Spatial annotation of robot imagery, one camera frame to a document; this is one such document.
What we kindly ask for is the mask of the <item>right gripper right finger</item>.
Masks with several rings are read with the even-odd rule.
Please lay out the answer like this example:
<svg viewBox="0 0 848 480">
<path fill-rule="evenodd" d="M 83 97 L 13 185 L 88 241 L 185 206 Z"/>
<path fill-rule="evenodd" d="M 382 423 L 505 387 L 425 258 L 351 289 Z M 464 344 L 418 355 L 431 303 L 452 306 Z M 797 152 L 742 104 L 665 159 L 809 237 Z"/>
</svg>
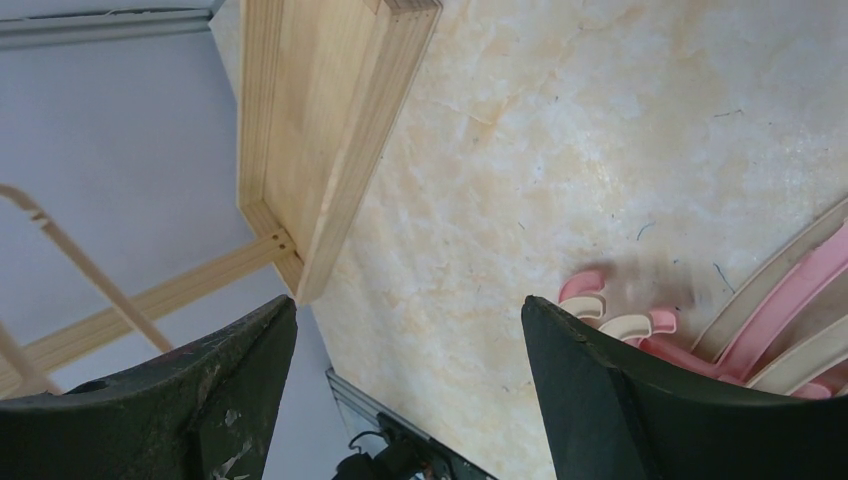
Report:
<svg viewBox="0 0 848 480">
<path fill-rule="evenodd" d="M 843 479 L 847 401 L 669 364 L 529 296 L 521 321 L 560 479 Z"/>
</svg>

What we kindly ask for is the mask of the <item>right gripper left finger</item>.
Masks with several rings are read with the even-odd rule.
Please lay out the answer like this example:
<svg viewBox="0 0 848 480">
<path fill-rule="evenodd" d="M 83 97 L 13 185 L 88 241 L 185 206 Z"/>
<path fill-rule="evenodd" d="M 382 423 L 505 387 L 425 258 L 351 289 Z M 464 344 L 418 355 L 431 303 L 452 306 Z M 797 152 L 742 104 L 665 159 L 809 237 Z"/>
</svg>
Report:
<svg viewBox="0 0 848 480">
<path fill-rule="evenodd" d="M 279 296 L 130 369 L 1 404 L 5 479 L 259 479 L 295 350 Z"/>
</svg>

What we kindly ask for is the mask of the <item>beige plastic hanger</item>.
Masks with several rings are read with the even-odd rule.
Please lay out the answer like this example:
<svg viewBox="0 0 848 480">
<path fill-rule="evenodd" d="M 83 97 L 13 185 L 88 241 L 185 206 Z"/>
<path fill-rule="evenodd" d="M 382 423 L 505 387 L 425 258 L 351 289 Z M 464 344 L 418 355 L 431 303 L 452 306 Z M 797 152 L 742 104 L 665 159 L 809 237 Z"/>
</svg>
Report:
<svg viewBox="0 0 848 480">
<path fill-rule="evenodd" d="M 106 276 L 85 252 L 52 220 L 46 211 L 26 192 L 17 187 L 1 184 L 1 196 L 24 211 L 31 222 L 64 253 L 94 287 L 111 302 L 125 322 L 141 333 L 161 353 L 174 349 L 164 334 L 138 310 L 129 298 Z M 11 397 L 21 397 L 49 392 L 60 394 L 61 389 L 27 356 L 23 347 L 1 323 L 1 356 L 20 377 L 21 383 Z"/>
</svg>

